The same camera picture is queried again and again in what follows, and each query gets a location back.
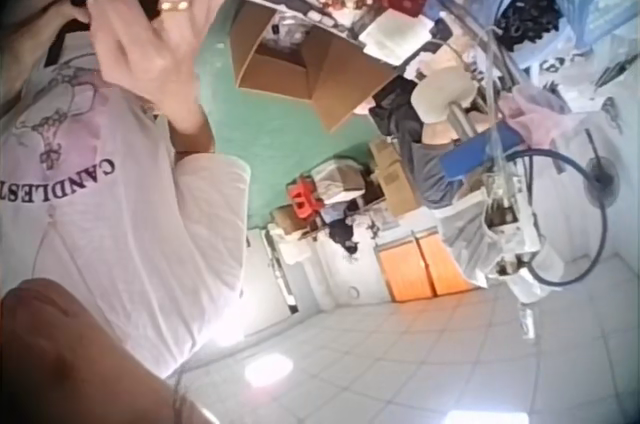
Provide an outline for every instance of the orange door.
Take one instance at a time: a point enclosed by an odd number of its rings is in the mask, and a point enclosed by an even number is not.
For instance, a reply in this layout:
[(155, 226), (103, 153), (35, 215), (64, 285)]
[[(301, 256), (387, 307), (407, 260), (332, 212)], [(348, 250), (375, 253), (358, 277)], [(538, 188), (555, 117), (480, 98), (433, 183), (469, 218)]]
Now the orange door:
[(449, 250), (438, 234), (423, 237), (418, 240), (418, 244), (427, 261), (436, 293), (439, 296), (473, 289), (473, 285), (458, 270)]
[(394, 301), (434, 297), (425, 263), (414, 241), (380, 251), (378, 259)]

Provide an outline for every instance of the woman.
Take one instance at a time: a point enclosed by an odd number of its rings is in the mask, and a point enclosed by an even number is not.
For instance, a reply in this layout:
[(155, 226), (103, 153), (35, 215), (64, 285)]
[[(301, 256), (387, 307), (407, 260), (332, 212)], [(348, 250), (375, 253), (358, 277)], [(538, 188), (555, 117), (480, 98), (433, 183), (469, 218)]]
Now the woman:
[[(160, 377), (239, 294), (249, 170), (215, 153), (195, 71), (224, 1), (160, 0), (149, 22), (137, 0), (88, 0), (90, 35), (30, 75), (21, 34), (5, 46), (3, 95), (22, 91), (0, 128), (2, 294), (61, 284)], [(77, 12), (36, 25), (52, 38)]]

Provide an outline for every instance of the white t-shirt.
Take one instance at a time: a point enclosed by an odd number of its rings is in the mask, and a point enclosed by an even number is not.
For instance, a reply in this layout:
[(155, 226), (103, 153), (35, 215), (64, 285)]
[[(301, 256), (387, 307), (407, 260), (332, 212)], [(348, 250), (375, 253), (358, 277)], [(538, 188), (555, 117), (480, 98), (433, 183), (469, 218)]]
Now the white t-shirt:
[(239, 298), (249, 169), (218, 154), (174, 167), (139, 99), (94, 71), (86, 34), (60, 62), (0, 124), (2, 295), (57, 281), (167, 376)]

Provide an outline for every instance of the cardboard box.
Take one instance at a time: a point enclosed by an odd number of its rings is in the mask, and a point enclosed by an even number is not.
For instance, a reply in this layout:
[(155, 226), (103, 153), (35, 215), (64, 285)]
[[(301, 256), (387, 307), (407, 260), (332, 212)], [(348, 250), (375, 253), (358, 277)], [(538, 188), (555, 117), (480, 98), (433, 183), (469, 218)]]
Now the cardboard box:
[(416, 194), (411, 178), (401, 161), (379, 169), (376, 175), (387, 198), (387, 207), (392, 216), (401, 217), (422, 207), (422, 201)]
[(311, 30), (297, 54), (265, 46), (262, 38), (275, 13), (246, 2), (231, 27), (231, 56), (240, 89), (308, 101), (324, 127), (333, 131), (394, 77), (390, 66), (319, 27)]
[(394, 162), (400, 160), (400, 154), (398, 154), (393, 144), (387, 142), (387, 140), (382, 137), (371, 141), (369, 148), (371, 149), (373, 159), (376, 161), (378, 169), (386, 169)]
[(285, 236), (307, 229), (307, 223), (296, 215), (293, 206), (282, 206), (271, 212), (273, 222), (284, 231)]

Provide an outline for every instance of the gold ring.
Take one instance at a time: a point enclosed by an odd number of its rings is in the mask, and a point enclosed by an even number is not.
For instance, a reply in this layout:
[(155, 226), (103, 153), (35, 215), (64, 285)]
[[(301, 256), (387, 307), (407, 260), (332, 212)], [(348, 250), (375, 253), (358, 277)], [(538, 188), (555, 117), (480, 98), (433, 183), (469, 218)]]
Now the gold ring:
[(191, 7), (189, 1), (163, 1), (160, 3), (160, 10), (163, 12), (186, 11)]

